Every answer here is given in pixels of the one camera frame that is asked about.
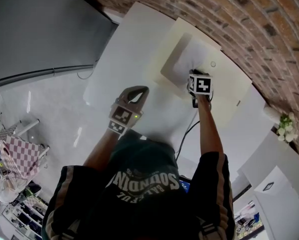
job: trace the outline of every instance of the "gray trim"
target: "gray trim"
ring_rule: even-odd
[[[2,78],[0,79],[0,92],[31,82],[58,77],[65,74],[88,71],[93,68],[94,65],[55,67]]]

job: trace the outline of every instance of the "shelf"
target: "shelf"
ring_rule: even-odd
[[[41,235],[39,235],[38,233],[36,233],[35,231],[33,231],[33,230],[30,228],[30,226],[24,224],[24,223],[20,220],[20,218],[18,218],[14,213],[11,213],[11,214],[17,219],[17,221],[19,221],[23,226],[25,226],[25,228],[26,228],[27,230],[32,231],[35,235],[37,235],[38,237],[42,238]]]
[[[33,207],[28,207],[26,204],[25,206],[30,209],[35,215],[37,215],[38,217],[40,217],[41,219],[44,219],[44,215],[40,214],[37,210],[35,210]]]
[[[32,240],[31,238],[29,238],[27,235],[25,235],[23,232],[20,231],[20,229],[18,227],[16,227],[4,214],[2,214],[2,216],[25,238]]]
[[[29,216],[25,211],[23,211],[21,208],[17,208],[22,214],[24,214],[27,218],[29,218],[32,222],[34,222],[39,227],[42,227],[41,224],[39,224],[36,220],[34,220],[31,216]]]

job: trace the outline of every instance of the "blue screen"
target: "blue screen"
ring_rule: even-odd
[[[183,181],[183,180],[179,180],[179,182],[181,183],[181,185],[183,186],[183,188],[185,189],[185,192],[187,193],[190,189],[190,183]]]

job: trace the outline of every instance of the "dark green t-shirt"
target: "dark green t-shirt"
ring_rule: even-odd
[[[199,239],[202,232],[209,239],[233,237],[227,158],[202,158],[187,194],[173,149],[149,140],[120,140],[102,173],[64,167],[43,221],[43,239]],[[207,175],[209,181],[202,178]]]

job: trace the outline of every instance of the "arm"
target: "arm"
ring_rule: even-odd
[[[42,223],[44,240],[58,239],[63,234],[75,235],[86,209],[79,205],[84,195],[91,198],[103,190],[101,173],[107,167],[119,134],[107,129],[83,166],[64,166]]]
[[[93,148],[83,166],[96,169],[102,172],[106,169],[111,153],[119,139],[120,135],[109,129],[106,130],[97,145]]]
[[[200,125],[200,153],[223,153],[221,139],[210,111],[208,100],[204,95],[197,95]]]
[[[229,163],[223,153],[209,104],[198,96],[201,157],[188,191],[189,203],[208,239],[232,240],[235,234]]]

